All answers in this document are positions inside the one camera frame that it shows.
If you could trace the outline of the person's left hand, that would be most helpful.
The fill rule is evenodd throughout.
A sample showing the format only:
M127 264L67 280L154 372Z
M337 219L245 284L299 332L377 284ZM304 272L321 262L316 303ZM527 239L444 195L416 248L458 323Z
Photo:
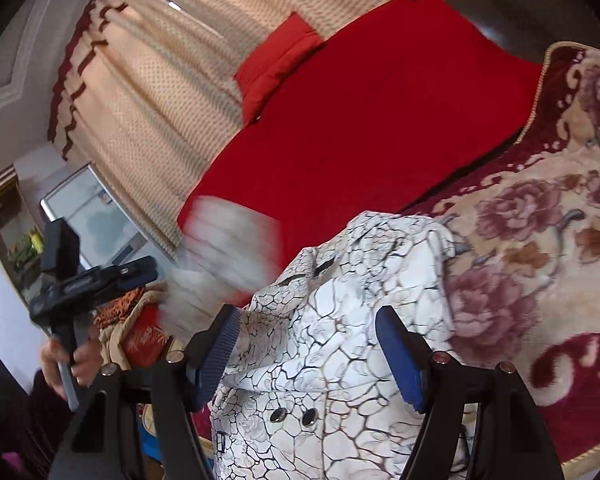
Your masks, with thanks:
M46 384L58 396L67 400L65 388L61 383L58 370L59 363L68 363L70 361L67 351L56 338L50 338L42 345L40 360ZM76 382L83 387L91 385L96 374L102 367L102 344L99 341L97 326L92 325L90 327L87 341L81 344L73 353L73 362L71 374L76 378Z

